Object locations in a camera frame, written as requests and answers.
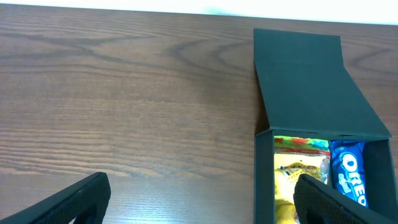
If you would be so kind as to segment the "yellow candy bag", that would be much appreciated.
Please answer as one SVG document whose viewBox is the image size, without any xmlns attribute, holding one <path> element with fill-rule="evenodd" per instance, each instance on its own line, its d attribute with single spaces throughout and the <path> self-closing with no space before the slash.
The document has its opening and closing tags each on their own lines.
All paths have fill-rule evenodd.
<svg viewBox="0 0 398 224">
<path fill-rule="evenodd" d="M 294 204 L 300 175 L 308 174 L 327 184 L 330 158 L 325 155 L 274 154 L 275 219 L 277 223 L 299 223 Z"/>
</svg>

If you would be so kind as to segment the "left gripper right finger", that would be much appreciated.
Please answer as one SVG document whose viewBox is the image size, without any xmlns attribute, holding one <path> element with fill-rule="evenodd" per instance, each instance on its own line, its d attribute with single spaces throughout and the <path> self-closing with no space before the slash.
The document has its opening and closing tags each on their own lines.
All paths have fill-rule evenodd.
<svg viewBox="0 0 398 224">
<path fill-rule="evenodd" d="M 301 224 L 394 224 L 308 174 L 299 176 L 294 204 Z"/>
</svg>

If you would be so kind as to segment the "blue Oreo cookie pack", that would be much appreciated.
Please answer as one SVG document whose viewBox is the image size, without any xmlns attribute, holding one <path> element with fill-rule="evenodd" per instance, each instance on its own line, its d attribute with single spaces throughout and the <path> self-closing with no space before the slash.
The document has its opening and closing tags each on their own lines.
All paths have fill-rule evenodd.
<svg viewBox="0 0 398 224">
<path fill-rule="evenodd" d="M 330 141 L 333 188 L 368 208 L 363 150 L 365 141 Z"/>
</svg>

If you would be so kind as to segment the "green Haribo gummy bag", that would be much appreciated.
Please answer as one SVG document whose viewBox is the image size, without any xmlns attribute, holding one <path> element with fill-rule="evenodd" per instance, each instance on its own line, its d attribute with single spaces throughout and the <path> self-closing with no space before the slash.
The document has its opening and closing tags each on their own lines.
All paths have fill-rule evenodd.
<svg viewBox="0 0 398 224">
<path fill-rule="evenodd" d="M 296 183 L 301 174 L 308 174 L 327 184 L 330 159 L 327 140 L 274 137 L 274 169 L 291 183 Z"/>
</svg>

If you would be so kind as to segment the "black gift box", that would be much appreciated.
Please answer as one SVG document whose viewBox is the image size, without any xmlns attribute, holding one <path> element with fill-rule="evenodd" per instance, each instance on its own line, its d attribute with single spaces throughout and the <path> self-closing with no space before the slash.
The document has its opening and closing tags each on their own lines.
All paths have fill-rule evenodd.
<svg viewBox="0 0 398 224">
<path fill-rule="evenodd" d="M 275 219 L 274 137 L 365 141 L 368 209 L 397 222 L 391 134 L 345 66 L 340 38 L 254 30 L 266 127 L 254 137 L 254 222 Z"/>
</svg>

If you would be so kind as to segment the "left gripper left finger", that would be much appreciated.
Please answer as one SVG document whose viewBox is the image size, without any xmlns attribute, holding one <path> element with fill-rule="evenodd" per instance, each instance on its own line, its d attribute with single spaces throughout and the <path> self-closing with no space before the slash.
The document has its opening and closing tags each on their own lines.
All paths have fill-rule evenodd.
<svg viewBox="0 0 398 224">
<path fill-rule="evenodd" d="M 106 173 L 96 172 L 1 220 L 9 224 L 102 224 L 111 197 Z"/>
</svg>

